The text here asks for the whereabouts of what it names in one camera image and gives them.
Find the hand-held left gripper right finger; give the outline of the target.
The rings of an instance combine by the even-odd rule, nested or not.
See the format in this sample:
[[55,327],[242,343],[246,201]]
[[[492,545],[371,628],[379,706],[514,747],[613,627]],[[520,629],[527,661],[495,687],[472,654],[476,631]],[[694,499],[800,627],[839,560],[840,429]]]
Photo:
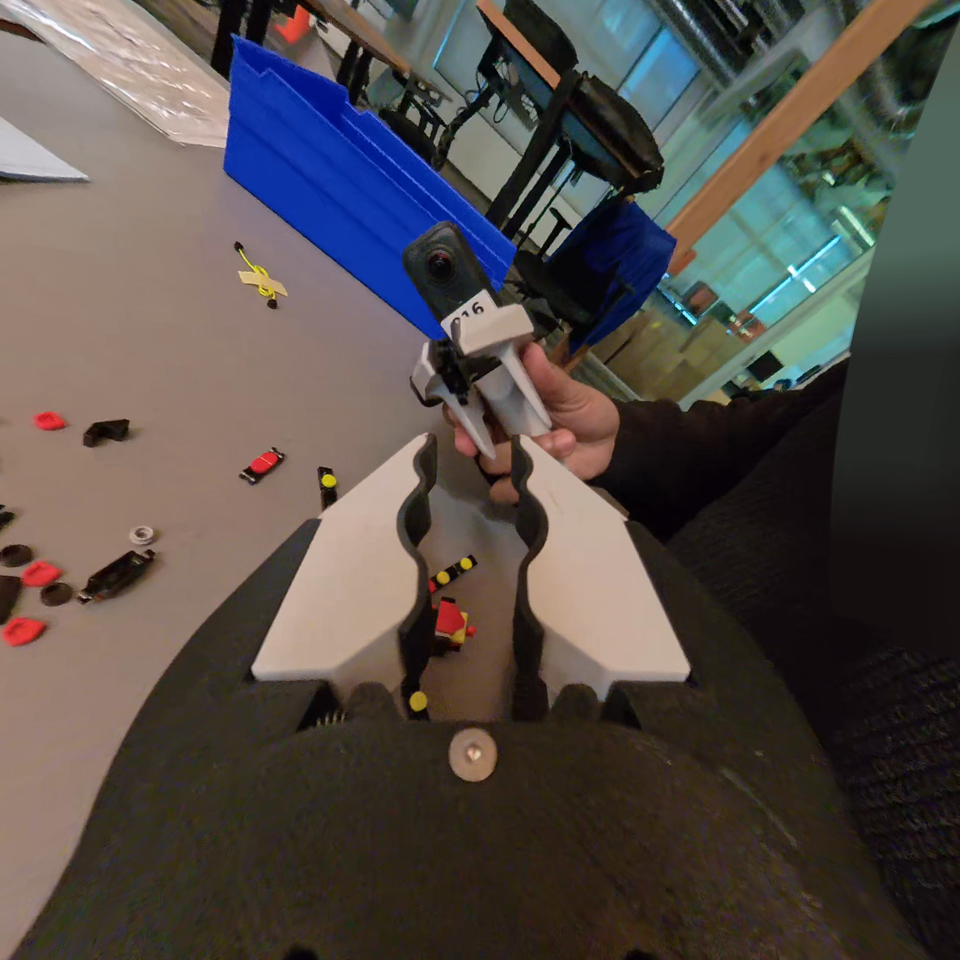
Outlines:
[[689,658],[625,516],[532,438],[511,443],[517,571],[512,714],[548,714],[565,689],[599,704],[688,690]]

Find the person's right forearm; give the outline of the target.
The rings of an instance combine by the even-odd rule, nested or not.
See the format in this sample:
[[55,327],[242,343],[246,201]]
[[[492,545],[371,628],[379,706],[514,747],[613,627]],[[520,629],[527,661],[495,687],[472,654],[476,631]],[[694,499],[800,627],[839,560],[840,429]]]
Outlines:
[[730,493],[806,416],[839,398],[849,366],[846,358],[798,390],[762,390],[725,405],[615,402],[613,451],[592,483],[665,543]]

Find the red topped black lego plate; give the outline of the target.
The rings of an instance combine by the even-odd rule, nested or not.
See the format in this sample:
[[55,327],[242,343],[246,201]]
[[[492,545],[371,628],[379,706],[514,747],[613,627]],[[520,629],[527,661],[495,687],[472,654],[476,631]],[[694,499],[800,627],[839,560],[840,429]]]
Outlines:
[[252,459],[238,474],[249,486],[258,486],[264,478],[272,474],[286,460],[286,454],[271,447]]

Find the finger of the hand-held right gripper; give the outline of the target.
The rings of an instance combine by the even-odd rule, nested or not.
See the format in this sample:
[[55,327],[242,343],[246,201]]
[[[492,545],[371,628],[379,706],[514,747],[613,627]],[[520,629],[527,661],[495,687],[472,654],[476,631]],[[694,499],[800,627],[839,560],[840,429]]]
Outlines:
[[456,310],[456,356],[501,358],[517,344],[535,339],[534,324],[520,303],[491,306],[468,302]]
[[449,359],[449,340],[427,341],[415,362],[411,375],[411,387],[424,407],[450,403],[452,391],[444,378],[445,364]]

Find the pile of loose lego pieces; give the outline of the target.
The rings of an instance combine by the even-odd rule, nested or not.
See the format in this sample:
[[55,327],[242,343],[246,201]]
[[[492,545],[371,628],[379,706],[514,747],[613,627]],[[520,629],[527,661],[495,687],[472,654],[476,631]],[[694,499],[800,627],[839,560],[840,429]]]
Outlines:
[[138,582],[157,556],[147,547],[134,546],[95,571],[79,590],[64,580],[64,571],[52,561],[38,557],[23,543],[9,543],[1,551],[1,637],[11,648],[37,641],[48,629],[45,620],[18,613],[21,594],[37,594],[41,606],[53,609],[75,601],[99,603],[124,594]]

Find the blue jacket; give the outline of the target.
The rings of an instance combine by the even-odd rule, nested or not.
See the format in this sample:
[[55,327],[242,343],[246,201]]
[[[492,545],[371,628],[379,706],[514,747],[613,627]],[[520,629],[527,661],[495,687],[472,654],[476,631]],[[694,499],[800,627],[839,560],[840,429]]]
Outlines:
[[632,195],[601,202],[546,260],[551,279],[591,317],[570,349],[597,344],[632,318],[668,272],[677,240]]

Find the lego instruction booklet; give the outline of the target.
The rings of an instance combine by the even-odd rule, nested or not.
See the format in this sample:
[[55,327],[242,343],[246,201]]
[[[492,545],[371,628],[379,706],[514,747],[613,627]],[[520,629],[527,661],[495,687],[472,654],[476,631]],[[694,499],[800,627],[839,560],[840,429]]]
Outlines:
[[87,174],[66,163],[1,118],[1,179],[25,183],[86,183]]

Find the black yellow lego spider model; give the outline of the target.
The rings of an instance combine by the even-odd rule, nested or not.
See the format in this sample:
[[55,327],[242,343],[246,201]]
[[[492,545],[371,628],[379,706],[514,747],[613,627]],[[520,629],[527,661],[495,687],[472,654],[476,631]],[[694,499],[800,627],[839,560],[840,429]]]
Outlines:
[[[327,466],[317,469],[318,486],[320,489],[320,511],[332,506],[339,493],[338,480],[333,470]],[[448,567],[439,570],[428,580],[428,590],[431,596],[431,617],[433,624],[433,639],[429,657],[443,657],[449,653],[460,652],[466,640],[475,636],[476,628],[470,625],[470,618],[455,598],[443,595],[443,589],[464,574],[474,570],[477,558],[473,554],[463,556]],[[415,720],[428,719],[428,698],[418,686],[402,687],[403,696],[408,714]]]

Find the metal ventilation pipes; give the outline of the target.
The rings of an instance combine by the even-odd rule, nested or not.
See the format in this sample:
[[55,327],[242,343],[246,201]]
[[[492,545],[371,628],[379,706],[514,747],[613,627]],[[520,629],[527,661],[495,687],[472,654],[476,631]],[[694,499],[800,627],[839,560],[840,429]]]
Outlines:
[[722,87],[808,12],[801,1],[650,1],[649,6]]

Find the black office chair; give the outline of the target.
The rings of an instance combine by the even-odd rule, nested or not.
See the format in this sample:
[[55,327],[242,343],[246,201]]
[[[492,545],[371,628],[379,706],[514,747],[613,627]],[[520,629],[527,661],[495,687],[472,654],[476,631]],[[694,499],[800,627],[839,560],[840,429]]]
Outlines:
[[515,238],[540,198],[568,165],[628,195],[660,186],[665,162],[641,114],[604,80],[578,67],[563,28],[535,2],[477,2],[490,33],[481,66],[486,84],[477,107],[510,90],[497,66],[514,67],[521,93],[533,103],[531,138],[486,219]]

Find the person's right hand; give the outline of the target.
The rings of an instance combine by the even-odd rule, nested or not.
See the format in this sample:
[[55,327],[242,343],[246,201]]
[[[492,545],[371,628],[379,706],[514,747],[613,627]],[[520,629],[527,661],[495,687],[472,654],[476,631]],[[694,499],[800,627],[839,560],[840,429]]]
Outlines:
[[[553,364],[537,343],[525,345],[518,356],[552,424],[549,433],[535,437],[534,441],[584,482],[604,474],[613,457],[620,424],[615,403]],[[442,414],[453,429],[455,449],[474,460],[486,474],[492,502],[516,505],[519,495],[511,481],[512,446],[501,424],[486,417],[495,452],[494,456],[486,457],[449,407],[443,407]]]

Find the clear plastic bag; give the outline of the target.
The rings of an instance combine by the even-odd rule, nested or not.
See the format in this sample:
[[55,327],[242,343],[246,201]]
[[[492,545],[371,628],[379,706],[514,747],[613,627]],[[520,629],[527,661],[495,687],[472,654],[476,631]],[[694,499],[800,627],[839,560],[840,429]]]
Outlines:
[[38,36],[168,139],[224,149],[230,85],[138,4],[3,1]]

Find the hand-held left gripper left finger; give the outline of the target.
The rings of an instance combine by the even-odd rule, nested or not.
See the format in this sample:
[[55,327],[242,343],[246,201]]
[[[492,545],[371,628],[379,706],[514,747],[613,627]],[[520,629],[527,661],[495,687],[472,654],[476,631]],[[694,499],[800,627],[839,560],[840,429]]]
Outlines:
[[324,509],[253,678],[326,682],[342,701],[366,683],[395,693],[420,678],[430,602],[419,545],[436,476],[437,438],[420,434]]

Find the blue plastic bin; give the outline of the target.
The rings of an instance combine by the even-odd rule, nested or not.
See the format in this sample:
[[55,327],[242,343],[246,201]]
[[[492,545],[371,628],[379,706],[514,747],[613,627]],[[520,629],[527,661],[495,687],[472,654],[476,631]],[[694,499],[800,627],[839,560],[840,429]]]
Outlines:
[[440,326],[402,254],[453,222],[499,292],[517,249],[334,80],[231,37],[223,170],[428,337]]

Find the wooden roof beam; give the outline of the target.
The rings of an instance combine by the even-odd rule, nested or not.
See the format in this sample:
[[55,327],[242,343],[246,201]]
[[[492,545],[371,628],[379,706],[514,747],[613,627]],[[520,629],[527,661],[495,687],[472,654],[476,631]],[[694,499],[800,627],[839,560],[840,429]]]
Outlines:
[[690,265],[696,243],[929,6],[875,1],[858,12],[668,224],[677,241],[669,275]]

